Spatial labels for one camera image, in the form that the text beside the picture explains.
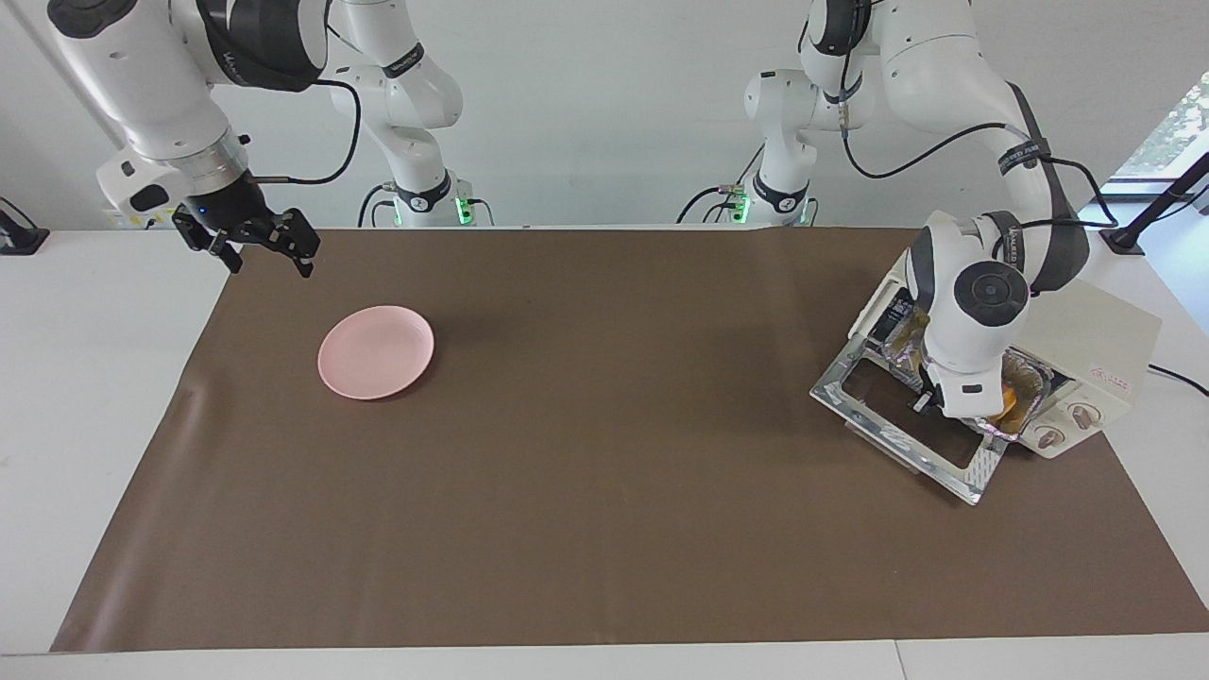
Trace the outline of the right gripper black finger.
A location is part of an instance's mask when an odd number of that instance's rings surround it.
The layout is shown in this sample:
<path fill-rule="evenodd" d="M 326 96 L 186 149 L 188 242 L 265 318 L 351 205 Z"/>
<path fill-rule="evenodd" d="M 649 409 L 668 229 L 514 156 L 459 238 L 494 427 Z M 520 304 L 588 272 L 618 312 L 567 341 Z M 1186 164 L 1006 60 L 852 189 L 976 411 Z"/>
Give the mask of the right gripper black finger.
<path fill-rule="evenodd" d="M 173 212 L 173 225 L 191 250 L 204 250 L 215 257 L 231 275 L 241 271 L 243 259 L 238 250 L 229 244 L 229 237 L 224 232 L 219 231 L 216 235 L 208 232 L 189 212 Z"/>
<path fill-rule="evenodd" d="M 303 280 L 314 273 L 314 258 L 322 240 L 302 211 L 272 212 L 268 217 L 247 220 L 251 244 L 280 254 L 297 267 Z"/>

